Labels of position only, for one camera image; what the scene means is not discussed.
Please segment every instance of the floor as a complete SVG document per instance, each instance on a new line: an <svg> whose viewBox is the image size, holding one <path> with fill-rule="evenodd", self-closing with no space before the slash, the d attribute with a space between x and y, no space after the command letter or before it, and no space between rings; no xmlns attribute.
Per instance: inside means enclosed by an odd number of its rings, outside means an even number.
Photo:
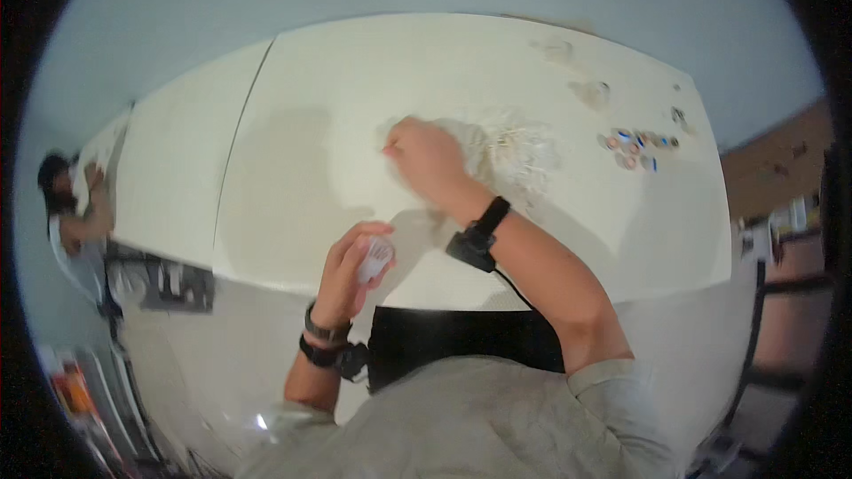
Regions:
<svg viewBox="0 0 852 479"><path fill-rule="evenodd" d="M616 306L636 357L654 365L656 406L684 467L723 416L748 344L755 265L733 246L730 282ZM125 308L121 340L144 407L176 453L191 448L231 473L261 437L257 415L281 400L309 300L233 282L217 289L213 314ZM353 341L367 342L370 321L359 315ZM344 381L337 421L366 399L364 384Z"/></svg>

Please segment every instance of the sleeve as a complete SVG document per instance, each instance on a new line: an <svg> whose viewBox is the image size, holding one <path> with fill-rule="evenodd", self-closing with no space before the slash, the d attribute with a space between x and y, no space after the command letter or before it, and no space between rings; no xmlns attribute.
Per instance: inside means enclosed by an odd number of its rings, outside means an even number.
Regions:
<svg viewBox="0 0 852 479"><path fill-rule="evenodd" d="M615 435L643 476L678 476L659 427L650 366L630 359L598 362L569 377L568 388Z"/></svg>
<svg viewBox="0 0 852 479"><path fill-rule="evenodd" d="M240 462L235 479L297 476L337 431L330 412L285 401L261 415L268 430Z"/></svg>

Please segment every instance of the white table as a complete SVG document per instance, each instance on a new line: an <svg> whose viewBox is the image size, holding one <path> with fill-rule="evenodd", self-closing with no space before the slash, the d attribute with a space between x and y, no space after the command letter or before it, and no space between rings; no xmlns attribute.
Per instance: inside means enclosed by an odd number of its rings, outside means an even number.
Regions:
<svg viewBox="0 0 852 479"><path fill-rule="evenodd" d="M221 182L240 114L271 41L241 48L171 81L83 149L81 166L88 160L109 165L115 240L212 268ZM120 126L127 126L126 135L114 148L111 141L119 137ZM84 192L84 182L76 185Z"/></svg>
<svg viewBox="0 0 852 479"><path fill-rule="evenodd" d="M606 82L610 104L591 110L572 81ZM672 121L673 106L694 136ZM379 153L387 125L407 114L487 124L507 111L550 126L560 168L532 213L614 302L730 277L722 169L688 75L580 32L462 14L352 19L274 41L233 142L214 272L315 293L330 244L358 220L380 218L398 227L399 267L383 286L385 305L523 308L496 277L444 254L458 228L436 223ZM598 144L612 128L675 135L681 147L657 156L656 173L629 172Z"/></svg>

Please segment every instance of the white cloth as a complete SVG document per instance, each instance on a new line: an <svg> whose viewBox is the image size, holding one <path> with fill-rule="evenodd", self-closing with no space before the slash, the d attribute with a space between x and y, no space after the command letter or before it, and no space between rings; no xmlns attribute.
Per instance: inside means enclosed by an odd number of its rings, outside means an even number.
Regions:
<svg viewBox="0 0 852 479"><path fill-rule="evenodd" d="M238 479L679 476L639 361L569 378L494 357L434 362L345 425L285 403Z"/></svg>
<svg viewBox="0 0 852 479"><path fill-rule="evenodd" d="M59 215L50 217L50 246L62 272L86 298L101 305L106 285L103 240L83 242L77 255L68 255L59 236Z"/></svg>

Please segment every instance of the person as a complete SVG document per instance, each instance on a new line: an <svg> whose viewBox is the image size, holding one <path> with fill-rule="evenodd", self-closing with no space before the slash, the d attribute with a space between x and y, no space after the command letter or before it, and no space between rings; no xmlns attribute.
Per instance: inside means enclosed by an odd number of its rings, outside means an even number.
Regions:
<svg viewBox="0 0 852 479"><path fill-rule="evenodd" d="M465 174L459 145L437 126L408 117L383 152L414 192L460 226L495 201ZM368 237L392 231L364 222L331 247L309 327L347 328L381 281L357 281ZM447 357L379 390L337 426L340 376L300 349L284 402L264 419L268 440L237 476L678 476L655 417L648 367L634 359L594 274L517 212L493 236L495 260L556 332L564 374L498 357ZM302 339L315 350L333 348L307 328Z"/></svg>
<svg viewBox="0 0 852 479"><path fill-rule="evenodd" d="M71 283L104 316L121 316L107 287L104 265L106 240L112 232L112 208L101 168L90 163L83 169L89 187L90 209L77 214L71 174L76 166L61 154L51 152L38 169L38 188L44 194L48 216L48 239L59 268Z"/></svg>

